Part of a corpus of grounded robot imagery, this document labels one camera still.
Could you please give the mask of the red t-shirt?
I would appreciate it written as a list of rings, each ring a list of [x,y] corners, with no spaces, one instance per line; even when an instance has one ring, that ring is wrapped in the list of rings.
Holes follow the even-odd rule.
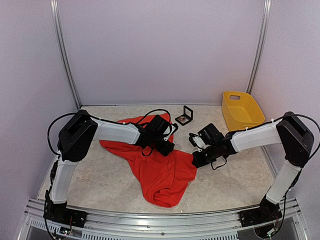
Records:
[[[175,149],[163,156],[147,147],[150,156],[144,156],[144,150],[132,144],[107,140],[101,140],[99,144],[128,162],[140,182],[143,197],[158,207],[178,205],[189,183],[196,178],[197,168],[192,164],[190,153]]]

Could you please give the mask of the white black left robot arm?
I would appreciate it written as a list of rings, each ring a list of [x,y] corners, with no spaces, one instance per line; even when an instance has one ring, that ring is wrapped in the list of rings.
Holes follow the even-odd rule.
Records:
[[[50,171],[50,187],[45,192],[43,218],[70,227],[84,227],[87,213],[67,207],[74,171],[93,141],[112,141],[146,147],[168,156],[174,149],[169,138],[178,130],[170,119],[155,115],[149,121],[116,122],[98,118],[86,110],[71,112],[71,119],[58,133],[57,156]]]

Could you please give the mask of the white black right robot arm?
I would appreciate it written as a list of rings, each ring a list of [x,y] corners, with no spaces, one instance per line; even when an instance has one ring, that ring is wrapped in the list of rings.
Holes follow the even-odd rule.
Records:
[[[283,148],[284,163],[259,206],[239,213],[242,227],[284,218],[285,211],[280,209],[280,201],[286,199],[302,169],[318,151],[313,148],[314,134],[302,118],[312,120],[288,111],[277,119],[227,134],[222,134],[212,123],[196,134],[189,134],[189,142],[197,148],[192,154],[192,163],[196,168],[213,165],[218,158],[226,160],[231,155],[254,148],[272,145]]]

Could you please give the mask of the black display box red brooch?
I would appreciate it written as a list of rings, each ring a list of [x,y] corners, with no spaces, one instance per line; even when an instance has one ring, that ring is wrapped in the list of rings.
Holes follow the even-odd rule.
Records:
[[[179,123],[181,126],[185,126],[188,123],[192,122],[193,118],[194,118],[194,111],[190,107],[184,105],[183,114],[176,117],[175,121]]]

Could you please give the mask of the yellow plastic basket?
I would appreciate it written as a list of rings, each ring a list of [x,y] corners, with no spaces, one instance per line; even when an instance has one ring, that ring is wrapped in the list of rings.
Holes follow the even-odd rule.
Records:
[[[256,100],[246,92],[225,91],[222,95],[222,114],[230,132],[258,126],[265,116]]]

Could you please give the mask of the grey aluminium front rail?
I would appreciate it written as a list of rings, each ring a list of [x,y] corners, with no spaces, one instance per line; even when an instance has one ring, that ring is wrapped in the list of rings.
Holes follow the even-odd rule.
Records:
[[[87,213],[83,227],[45,220],[44,201],[30,199],[18,240],[257,240],[272,227],[270,240],[308,240],[309,234],[295,198],[280,204],[284,218],[243,226],[242,208],[193,213],[130,213],[71,206]]]

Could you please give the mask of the grey corner post right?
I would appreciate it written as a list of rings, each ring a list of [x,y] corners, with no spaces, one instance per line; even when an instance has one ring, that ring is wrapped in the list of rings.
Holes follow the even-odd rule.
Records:
[[[253,59],[253,65],[252,65],[250,76],[249,76],[248,85],[246,88],[246,93],[250,95],[253,93],[255,82],[257,79],[258,71],[259,71],[260,62],[263,56],[264,45],[267,37],[270,13],[272,8],[272,0],[265,0],[263,3],[264,3],[263,13],[261,18],[258,41],[257,41],[254,59]]]

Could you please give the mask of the grey corner post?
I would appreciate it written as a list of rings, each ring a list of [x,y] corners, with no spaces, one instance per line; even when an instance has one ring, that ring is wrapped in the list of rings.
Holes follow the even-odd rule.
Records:
[[[62,27],[60,11],[59,11],[59,3],[57,0],[50,0],[49,2],[50,2],[50,8],[51,8],[51,13],[53,18],[55,35],[57,38],[58,49],[60,52],[63,69],[66,75],[67,84],[69,86],[74,105],[76,109],[79,110],[82,107],[82,104],[81,104],[81,100],[80,100],[77,87],[73,78],[70,61],[68,58],[68,53],[67,53],[67,49],[64,41],[63,27]]]
[[[265,0],[263,3],[264,3],[263,13],[261,18],[258,41],[257,41],[254,59],[253,59],[253,65],[252,65],[250,76],[249,76],[248,85],[246,88],[246,93],[250,95],[253,93],[255,82],[257,79],[258,71],[259,71],[260,62],[263,56],[264,45],[267,37],[270,13],[272,8],[272,0]]]

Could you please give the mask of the grey corner post left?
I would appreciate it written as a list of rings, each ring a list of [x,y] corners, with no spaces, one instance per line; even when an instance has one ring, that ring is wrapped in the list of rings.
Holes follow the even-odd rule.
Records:
[[[60,52],[63,69],[66,75],[67,84],[69,86],[74,105],[76,109],[79,110],[82,107],[82,104],[81,104],[81,100],[80,100],[77,87],[73,78],[70,61],[68,58],[68,53],[67,53],[67,49],[64,41],[63,27],[62,27],[60,11],[59,11],[59,3],[57,0],[50,0],[49,2],[50,2],[50,8],[51,8],[51,13],[53,18],[55,35],[57,38],[58,49]]]

